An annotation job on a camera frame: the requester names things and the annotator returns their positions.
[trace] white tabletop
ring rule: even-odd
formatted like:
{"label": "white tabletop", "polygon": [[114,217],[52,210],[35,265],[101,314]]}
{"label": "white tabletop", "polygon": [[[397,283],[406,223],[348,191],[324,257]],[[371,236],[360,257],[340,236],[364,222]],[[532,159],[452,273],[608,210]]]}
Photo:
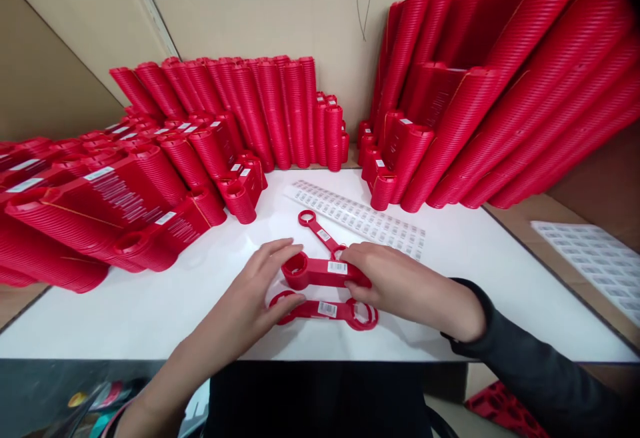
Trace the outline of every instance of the white tabletop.
{"label": "white tabletop", "polygon": [[[368,204],[360,170],[274,171],[257,207],[257,220],[229,216],[185,250],[163,273],[132,275],[113,269],[84,295],[48,291],[0,335],[0,358],[166,359],[224,293],[265,241],[294,237],[310,257],[329,258],[318,238],[297,222],[303,209],[282,194],[298,179]],[[478,283],[520,327],[574,361],[638,362],[638,357],[582,305],[487,212],[461,205],[414,215],[392,205],[387,213],[427,231],[422,262]],[[328,219],[318,220],[338,243],[362,239]],[[283,277],[270,299],[283,289]],[[308,287],[313,299],[345,301],[345,289]],[[276,326],[245,356],[259,360],[463,361],[428,327],[380,313],[378,326],[355,331],[342,321],[296,319]]]}

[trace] beige wall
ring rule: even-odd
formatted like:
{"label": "beige wall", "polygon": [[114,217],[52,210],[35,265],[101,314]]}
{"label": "beige wall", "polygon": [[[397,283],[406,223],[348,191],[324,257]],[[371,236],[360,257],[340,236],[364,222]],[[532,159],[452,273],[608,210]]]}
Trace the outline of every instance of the beige wall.
{"label": "beige wall", "polygon": [[142,0],[27,1],[123,105],[109,68],[168,56]]}
{"label": "beige wall", "polygon": [[0,0],[0,141],[104,127],[122,107],[25,0]]}
{"label": "beige wall", "polygon": [[[364,20],[368,0],[359,0]],[[288,54],[316,59],[318,84],[338,95],[353,137],[371,102],[380,36],[396,0],[371,0],[367,41],[356,0],[156,0],[183,58]]]}

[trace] red object on floor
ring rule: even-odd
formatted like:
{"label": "red object on floor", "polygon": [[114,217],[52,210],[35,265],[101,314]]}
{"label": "red object on floor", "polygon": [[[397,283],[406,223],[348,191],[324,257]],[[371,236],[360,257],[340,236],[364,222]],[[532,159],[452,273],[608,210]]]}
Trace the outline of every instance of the red object on floor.
{"label": "red object on floor", "polygon": [[337,172],[342,168],[342,116],[340,105],[325,108],[325,145],[329,171]]}
{"label": "red object on floor", "polygon": [[575,120],[552,144],[489,202],[498,208],[519,203],[533,193],[540,193],[557,180],[557,170],[566,173],[566,163],[577,161],[608,138],[631,124],[640,115],[640,69],[625,76]]}
{"label": "red object on floor", "polygon": [[505,142],[531,119],[598,37],[608,33],[616,14],[624,7],[628,7],[627,0],[574,0],[456,158],[448,178],[438,186],[450,190],[436,192],[448,203],[457,203],[498,164],[513,149],[506,149]]}
{"label": "red object on floor", "polygon": [[[634,66],[638,57],[640,57],[640,39],[633,33],[618,44],[578,89],[564,100],[562,105],[554,111],[553,119],[548,119],[540,125],[524,143],[480,180],[477,185],[479,199],[489,200],[520,174],[574,120],[586,112],[608,88]],[[500,205],[501,207],[510,206],[507,203],[508,201],[503,201]]]}
{"label": "red object on floor", "polygon": [[262,161],[265,171],[271,172],[275,167],[273,154],[251,70],[246,65],[236,65],[232,68],[232,75],[243,110],[241,118],[251,137],[250,148]]}
{"label": "red object on floor", "polygon": [[261,61],[258,64],[258,74],[260,76],[259,81],[262,89],[265,118],[269,128],[275,162],[280,169],[290,169],[289,138],[282,105],[278,66],[272,61]]}
{"label": "red object on floor", "polygon": [[109,74],[133,105],[137,113],[146,113],[154,117],[162,116],[158,104],[144,87],[133,70],[122,67],[112,68]]}
{"label": "red object on floor", "polygon": [[381,88],[380,104],[373,128],[379,143],[381,139],[384,140],[381,134],[384,118],[389,110],[398,105],[400,92],[411,63],[413,48],[418,39],[428,4],[429,0],[406,0],[403,6],[393,51],[389,58],[389,68]]}
{"label": "red object on floor", "polygon": [[393,123],[389,140],[382,151],[384,162],[397,177],[390,203],[398,204],[402,200],[433,137],[431,128],[416,125],[407,118],[400,118]]}
{"label": "red object on floor", "polygon": [[305,80],[305,96],[303,103],[306,108],[307,140],[309,143],[309,159],[312,163],[318,163],[317,138],[313,122],[316,100],[315,61],[313,57],[302,57],[298,60],[302,66],[302,74]]}
{"label": "red object on floor", "polygon": [[14,288],[24,288],[37,282],[37,280],[26,276],[20,271],[0,266],[0,283],[4,285],[9,285]]}
{"label": "red object on floor", "polygon": [[149,90],[162,112],[169,118],[186,119],[187,114],[162,69],[148,61],[136,66],[135,74]]}
{"label": "red object on floor", "polygon": [[35,280],[85,293],[107,276],[109,266],[0,213],[0,265]]}
{"label": "red object on floor", "polygon": [[469,398],[465,408],[522,437],[549,438],[535,418],[500,381]]}
{"label": "red object on floor", "polygon": [[214,115],[224,113],[226,111],[225,107],[220,102],[220,98],[218,98],[215,85],[205,66],[197,61],[187,61],[185,68],[204,110]]}
{"label": "red object on floor", "polygon": [[307,93],[302,65],[299,61],[290,61],[284,64],[283,71],[289,102],[289,119],[291,124],[291,143],[293,146],[294,162],[300,168],[309,168],[311,164],[311,151],[309,148],[309,129],[307,126]]}
{"label": "red object on floor", "polygon": [[184,200],[187,188],[160,147],[142,145],[129,154],[170,206],[178,206]]}
{"label": "red object on floor", "polygon": [[401,201],[402,209],[416,213],[466,144],[493,102],[498,70],[472,68],[444,114],[437,138],[425,153]]}
{"label": "red object on floor", "polygon": [[[293,291],[284,290],[282,293],[274,296],[269,306],[274,306],[280,299],[292,294]],[[362,319],[359,318],[357,313],[358,305],[366,308],[368,314],[366,321],[362,321]],[[378,324],[378,310],[370,305],[358,303],[353,298],[349,298],[346,303],[306,300],[302,305],[298,305],[290,314],[282,318],[282,320],[278,322],[278,325],[286,325],[296,318],[343,320],[356,331],[367,331],[375,328]]]}
{"label": "red object on floor", "polygon": [[190,189],[212,185],[198,154],[182,133],[167,133],[157,141]]}
{"label": "red object on floor", "polygon": [[404,8],[404,1],[396,1],[389,7],[387,14],[387,24],[385,26],[384,33],[382,34],[382,43],[380,44],[380,56],[378,58],[378,66],[375,74],[375,84],[373,86],[373,98],[371,100],[371,110],[369,112],[369,121],[371,122],[371,129],[375,126],[376,116],[378,114],[378,108],[380,106],[380,95],[382,94],[382,86],[387,76],[387,70],[389,68],[389,58],[391,57],[391,51],[393,50],[393,44],[395,42],[395,36],[398,31],[398,24],[400,23],[400,16],[402,16],[402,9]]}

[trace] barcode sticker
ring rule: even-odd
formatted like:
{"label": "barcode sticker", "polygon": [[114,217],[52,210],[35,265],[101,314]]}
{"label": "barcode sticker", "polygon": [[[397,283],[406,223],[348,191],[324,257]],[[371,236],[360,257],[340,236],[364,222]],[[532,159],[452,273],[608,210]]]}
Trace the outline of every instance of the barcode sticker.
{"label": "barcode sticker", "polygon": [[318,314],[335,318],[338,314],[338,307],[324,301],[318,302]]}
{"label": "barcode sticker", "polygon": [[13,188],[9,188],[7,193],[20,193],[26,189],[31,188],[36,183],[40,183],[44,178],[29,178],[28,180],[23,181],[19,185],[14,186]]}
{"label": "barcode sticker", "polygon": [[20,163],[19,165],[14,166],[13,168],[9,168],[10,171],[17,171],[17,170],[21,170],[24,169],[26,167],[30,167],[31,165],[33,165],[34,163],[37,163],[38,158],[31,158],[30,160],[26,160],[23,161],[22,163]]}
{"label": "barcode sticker", "polygon": [[175,211],[168,211],[155,221],[156,225],[164,225],[175,216]]}
{"label": "barcode sticker", "polygon": [[113,168],[111,167],[104,167],[102,169],[99,169],[98,171],[94,171],[93,173],[90,173],[88,175],[85,175],[84,178],[87,181],[92,181],[95,180],[96,178],[100,178],[101,176],[106,175],[107,173],[110,173],[113,171]]}
{"label": "barcode sticker", "polygon": [[318,230],[318,236],[322,238],[322,241],[326,241],[329,238],[331,238],[329,234],[326,231],[324,231],[322,228]]}
{"label": "barcode sticker", "polygon": [[338,275],[346,275],[348,268],[346,263],[340,263],[339,261],[330,261],[327,264],[327,271],[329,273],[337,273]]}

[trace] finger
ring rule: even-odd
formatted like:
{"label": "finger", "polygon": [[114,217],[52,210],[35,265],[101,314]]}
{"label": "finger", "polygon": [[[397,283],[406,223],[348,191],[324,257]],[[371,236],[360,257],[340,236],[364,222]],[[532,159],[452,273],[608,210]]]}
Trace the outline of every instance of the finger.
{"label": "finger", "polygon": [[354,300],[366,303],[367,305],[376,306],[378,294],[372,288],[360,287],[352,281],[345,281],[345,286],[349,289]]}
{"label": "finger", "polygon": [[302,245],[290,245],[272,254],[260,270],[260,277],[264,282],[270,283],[275,274],[290,258],[296,256],[303,249]]}
{"label": "finger", "polygon": [[250,275],[254,275],[260,270],[264,262],[269,258],[273,253],[278,251],[281,248],[284,248],[293,243],[293,238],[280,238],[278,240],[269,241],[264,243],[256,250],[254,254],[252,254],[251,258],[249,258],[247,264],[245,265],[244,270]]}
{"label": "finger", "polygon": [[294,293],[293,295],[287,295],[279,300],[274,306],[266,310],[265,314],[261,317],[262,325],[267,329],[270,329],[282,318],[290,314],[294,308],[301,305],[307,300],[307,297]]}

